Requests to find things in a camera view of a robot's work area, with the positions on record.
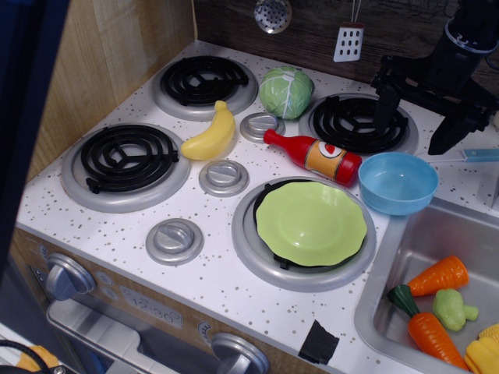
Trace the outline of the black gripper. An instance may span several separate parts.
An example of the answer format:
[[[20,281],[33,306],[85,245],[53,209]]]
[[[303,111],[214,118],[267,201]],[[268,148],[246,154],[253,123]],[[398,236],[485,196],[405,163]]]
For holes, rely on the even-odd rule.
[[[483,130],[498,111],[498,96],[472,78],[458,77],[452,71],[436,72],[432,58],[406,58],[385,55],[371,86],[378,95],[374,128],[385,132],[400,101],[442,115],[444,120],[432,135],[429,155],[443,155],[470,132]]]

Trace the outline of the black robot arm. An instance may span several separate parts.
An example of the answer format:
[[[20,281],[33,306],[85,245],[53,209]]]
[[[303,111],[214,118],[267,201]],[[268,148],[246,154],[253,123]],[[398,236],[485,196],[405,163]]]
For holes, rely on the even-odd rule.
[[[483,131],[498,110],[498,97],[472,79],[498,48],[498,3],[460,1],[440,40],[424,58],[385,55],[373,78],[378,101],[376,132],[384,132],[400,101],[443,116],[428,153],[442,155],[468,134]]]

